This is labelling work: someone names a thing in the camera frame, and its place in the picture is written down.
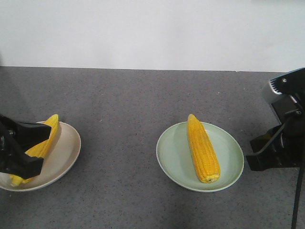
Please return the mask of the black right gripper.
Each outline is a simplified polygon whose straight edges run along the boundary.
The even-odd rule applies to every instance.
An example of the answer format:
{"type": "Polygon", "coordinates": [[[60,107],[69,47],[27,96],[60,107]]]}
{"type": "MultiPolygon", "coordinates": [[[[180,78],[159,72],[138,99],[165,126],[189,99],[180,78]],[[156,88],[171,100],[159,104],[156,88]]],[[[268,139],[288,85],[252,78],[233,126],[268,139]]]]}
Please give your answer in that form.
{"type": "Polygon", "coordinates": [[[246,160],[252,171],[271,168],[300,167],[304,147],[305,120],[290,120],[285,127],[278,125],[250,141],[254,154],[246,160]],[[260,154],[275,154],[275,157],[260,154]]]}

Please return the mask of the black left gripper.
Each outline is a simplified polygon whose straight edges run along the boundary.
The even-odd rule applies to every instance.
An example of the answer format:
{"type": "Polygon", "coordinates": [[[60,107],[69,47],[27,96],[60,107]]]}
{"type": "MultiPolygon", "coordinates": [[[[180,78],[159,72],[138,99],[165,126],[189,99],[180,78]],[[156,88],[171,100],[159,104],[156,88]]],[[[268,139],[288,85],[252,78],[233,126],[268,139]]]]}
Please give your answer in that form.
{"type": "Polygon", "coordinates": [[[44,159],[25,152],[48,140],[50,133],[49,125],[15,122],[0,115],[0,171],[22,179],[38,176],[44,159]]]}

